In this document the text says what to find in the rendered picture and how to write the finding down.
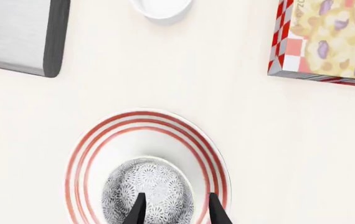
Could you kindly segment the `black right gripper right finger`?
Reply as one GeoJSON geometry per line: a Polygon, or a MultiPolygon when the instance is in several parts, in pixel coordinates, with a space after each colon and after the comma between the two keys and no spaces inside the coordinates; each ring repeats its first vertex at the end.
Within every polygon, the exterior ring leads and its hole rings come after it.
{"type": "Polygon", "coordinates": [[[233,224],[220,203],[217,194],[209,193],[208,207],[211,224],[233,224]]]}

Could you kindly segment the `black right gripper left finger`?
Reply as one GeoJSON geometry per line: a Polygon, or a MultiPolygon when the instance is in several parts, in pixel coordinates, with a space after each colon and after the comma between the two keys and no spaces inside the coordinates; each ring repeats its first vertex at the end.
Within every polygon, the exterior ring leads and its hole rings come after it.
{"type": "Polygon", "coordinates": [[[146,195],[139,193],[123,224],[143,224],[146,214],[146,195]]]}

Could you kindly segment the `patterned black and white bowl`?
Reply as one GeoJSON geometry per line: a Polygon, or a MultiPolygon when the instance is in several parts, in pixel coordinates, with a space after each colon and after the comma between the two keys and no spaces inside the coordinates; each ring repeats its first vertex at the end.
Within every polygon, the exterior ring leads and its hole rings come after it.
{"type": "Polygon", "coordinates": [[[118,166],[102,192],[108,224],[122,224],[138,194],[146,195],[144,224],[191,224],[194,199],[185,176],[165,160],[139,157],[118,166]]]}

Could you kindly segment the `white plate with red rings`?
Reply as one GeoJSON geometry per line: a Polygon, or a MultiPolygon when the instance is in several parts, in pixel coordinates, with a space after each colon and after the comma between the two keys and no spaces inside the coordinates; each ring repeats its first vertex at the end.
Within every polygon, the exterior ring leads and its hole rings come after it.
{"type": "Polygon", "coordinates": [[[174,113],[139,108],[102,119],[77,141],[64,183],[70,224],[108,224],[100,202],[102,188],[112,171],[139,157],[161,158],[183,173],[194,196],[192,224],[211,224],[211,193],[225,210],[230,208],[227,166],[206,133],[174,113]]]}

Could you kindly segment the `white ramekin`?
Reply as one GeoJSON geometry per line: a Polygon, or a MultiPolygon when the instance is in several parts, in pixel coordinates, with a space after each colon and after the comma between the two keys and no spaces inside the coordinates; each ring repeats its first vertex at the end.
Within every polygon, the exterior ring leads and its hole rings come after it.
{"type": "Polygon", "coordinates": [[[163,20],[182,13],[192,0],[130,0],[130,2],[147,18],[163,20]]]}

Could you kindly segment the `flat grey stove plate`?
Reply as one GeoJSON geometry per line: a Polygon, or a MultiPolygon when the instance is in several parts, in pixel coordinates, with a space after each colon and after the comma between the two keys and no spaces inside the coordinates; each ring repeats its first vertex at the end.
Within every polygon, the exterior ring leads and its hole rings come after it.
{"type": "Polygon", "coordinates": [[[69,10],[70,0],[0,0],[0,68],[56,77],[69,10]]]}

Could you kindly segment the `printed food box red checks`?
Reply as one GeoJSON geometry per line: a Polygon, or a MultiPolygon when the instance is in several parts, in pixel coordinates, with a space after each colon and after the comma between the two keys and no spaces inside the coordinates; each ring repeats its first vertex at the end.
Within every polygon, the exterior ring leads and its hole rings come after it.
{"type": "Polygon", "coordinates": [[[355,86],[355,0],[279,0],[267,74],[355,86]]]}

